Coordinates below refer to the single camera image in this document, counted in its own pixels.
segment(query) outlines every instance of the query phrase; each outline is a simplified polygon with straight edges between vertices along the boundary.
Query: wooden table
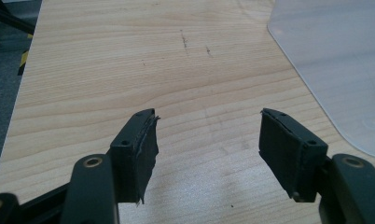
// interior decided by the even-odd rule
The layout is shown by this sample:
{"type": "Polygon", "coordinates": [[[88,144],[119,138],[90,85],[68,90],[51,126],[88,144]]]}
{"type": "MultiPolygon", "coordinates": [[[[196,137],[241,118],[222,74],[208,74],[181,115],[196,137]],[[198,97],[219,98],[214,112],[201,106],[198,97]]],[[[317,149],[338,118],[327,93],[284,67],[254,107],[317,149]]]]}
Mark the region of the wooden table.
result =
{"type": "Polygon", "coordinates": [[[270,36],[274,1],[43,0],[0,162],[0,192],[24,203],[105,153],[128,118],[154,107],[160,154],[146,204],[122,223],[318,223],[258,156],[260,110],[343,140],[270,36]]]}

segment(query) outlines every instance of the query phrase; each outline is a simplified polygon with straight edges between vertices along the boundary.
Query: light wood desk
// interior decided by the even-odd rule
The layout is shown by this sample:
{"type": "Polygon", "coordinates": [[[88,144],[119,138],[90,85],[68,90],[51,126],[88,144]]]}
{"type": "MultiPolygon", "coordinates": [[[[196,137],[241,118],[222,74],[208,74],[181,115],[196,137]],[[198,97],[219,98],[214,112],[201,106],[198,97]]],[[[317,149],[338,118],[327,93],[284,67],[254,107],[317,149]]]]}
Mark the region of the light wood desk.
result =
{"type": "Polygon", "coordinates": [[[105,153],[136,111],[156,108],[160,154],[146,204],[122,223],[318,223],[258,155],[263,107],[329,143],[332,126],[270,36],[274,1],[43,0],[0,162],[0,192],[24,203],[105,153]]]}

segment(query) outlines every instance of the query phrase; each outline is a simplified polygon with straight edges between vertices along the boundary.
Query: frosted plastic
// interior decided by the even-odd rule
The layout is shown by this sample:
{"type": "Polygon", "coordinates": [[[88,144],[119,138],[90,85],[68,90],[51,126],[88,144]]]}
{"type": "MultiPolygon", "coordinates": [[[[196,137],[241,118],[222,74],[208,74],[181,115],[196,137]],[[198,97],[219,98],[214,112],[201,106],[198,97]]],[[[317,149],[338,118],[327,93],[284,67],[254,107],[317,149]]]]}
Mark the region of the frosted plastic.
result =
{"type": "Polygon", "coordinates": [[[278,0],[268,27],[340,134],[375,156],[375,0],[278,0]]]}

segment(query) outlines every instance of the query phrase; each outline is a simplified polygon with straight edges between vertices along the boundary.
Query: plastic sheet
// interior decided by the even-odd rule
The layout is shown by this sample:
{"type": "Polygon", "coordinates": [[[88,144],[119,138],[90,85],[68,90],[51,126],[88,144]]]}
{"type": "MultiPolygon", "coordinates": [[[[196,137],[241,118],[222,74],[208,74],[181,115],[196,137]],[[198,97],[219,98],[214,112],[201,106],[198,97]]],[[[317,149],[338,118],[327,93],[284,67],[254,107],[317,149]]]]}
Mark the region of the plastic sheet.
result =
{"type": "Polygon", "coordinates": [[[375,156],[375,0],[278,0],[268,26],[340,134],[375,156]]]}

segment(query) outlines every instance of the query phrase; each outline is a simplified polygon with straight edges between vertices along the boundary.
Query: wood grain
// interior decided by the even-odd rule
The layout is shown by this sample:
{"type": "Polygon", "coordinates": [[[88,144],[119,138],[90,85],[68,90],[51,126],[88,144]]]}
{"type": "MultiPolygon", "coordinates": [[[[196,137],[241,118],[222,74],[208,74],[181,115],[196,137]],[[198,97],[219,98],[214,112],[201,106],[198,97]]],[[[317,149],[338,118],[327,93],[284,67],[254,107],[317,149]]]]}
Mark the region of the wood grain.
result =
{"type": "Polygon", "coordinates": [[[263,107],[375,165],[337,133],[267,30],[273,1],[43,0],[0,162],[24,203],[105,153],[156,108],[160,154],[146,204],[121,223],[318,223],[258,156],[263,107]]]}

